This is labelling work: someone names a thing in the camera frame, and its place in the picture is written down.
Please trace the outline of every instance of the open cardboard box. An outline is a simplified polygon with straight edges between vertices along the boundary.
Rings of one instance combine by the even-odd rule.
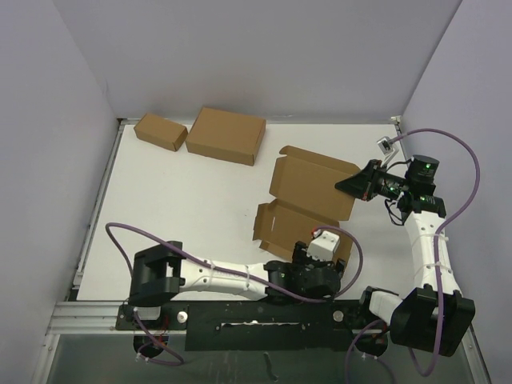
[[[354,198],[334,188],[334,184],[360,171],[358,166],[293,146],[279,151],[276,160],[270,203],[260,204],[254,220],[253,240],[260,248],[291,260],[297,241],[309,244],[312,229],[339,226],[348,220]],[[352,240],[342,235],[333,260],[348,263]]]

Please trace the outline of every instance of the white wall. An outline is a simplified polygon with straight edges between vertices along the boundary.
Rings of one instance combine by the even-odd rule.
[[[460,0],[54,0],[118,117],[401,114]]]
[[[63,299],[115,116],[51,0],[0,12],[0,382],[28,383]]]
[[[482,184],[474,204],[448,229],[455,276],[475,300],[474,327],[494,383],[512,375],[512,2],[464,0],[406,109],[406,130],[435,127],[474,148]],[[474,180],[470,157],[449,139],[410,138],[410,154],[440,159],[438,195],[453,213]]]

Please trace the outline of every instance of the white tabletop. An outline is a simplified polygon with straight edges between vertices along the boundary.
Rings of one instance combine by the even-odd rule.
[[[124,300],[130,276],[122,256],[106,235],[107,222],[123,222],[165,240],[183,242],[187,252],[224,262],[250,264],[277,259],[252,241],[258,204],[270,202],[275,159],[284,146],[297,146],[353,162],[363,168],[382,158],[375,143],[396,136],[392,125],[267,124],[254,166],[233,164],[189,154],[185,145],[170,152],[138,140],[126,126],[108,189],[86,259],[79,300]],[[403,154],[395,158],[403,161]],[[404,172],[402,166],[393,172]],[[413,287],[410,243],[405,230],[393,226],[382,198],[356,201],[352,216],[341,227],[360,241],[364,267],[359,280],[342,298],[359,298],[368,286],[392,290],[405,297]],[[113,229],[132,258],[153,246],[151,240]],[[342,286],[354,276],[358,253],[352,249]],[[241,299],[227,294],[188,292],[181,300]]]

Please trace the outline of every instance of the small cardboard box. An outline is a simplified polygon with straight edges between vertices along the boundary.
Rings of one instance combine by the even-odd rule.
[[[285,156],[276,160],[270,193],[276,197],[260,204],[254,220],[253,240],[260,248],[291,260],[297,241],[309,244],[312,229],[338,226],[348,220],[354,198],[334,188],[334,184],[356,174],[352,163],[330,158],[293,146],[279,151]],[[333,260],[348,262],[352,241],[342,235]]]
[[[203,107],[186,148],[192,154],[253,166],[265,134],[266,120]]]
[[[176,152],[186,139],[186,127],[156,114],[145,114],[135,126],[139,140]]]

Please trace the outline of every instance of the screw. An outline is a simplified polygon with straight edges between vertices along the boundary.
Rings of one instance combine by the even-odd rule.
[[[343,312],[341,312],[340,310],[336,310],[336,311],[333,313],[333,319],[334,319],[336,322],[342,322],[342,321],[343,321]]]
[[[184,322],[186,322],[186,320],[188,319],[189,315],[187,312],[185,312],[184,310],[180,310],[178,312],[178,315],[176,316],[176,320],[178,320],[178,322],[180,324],[183,324]]]

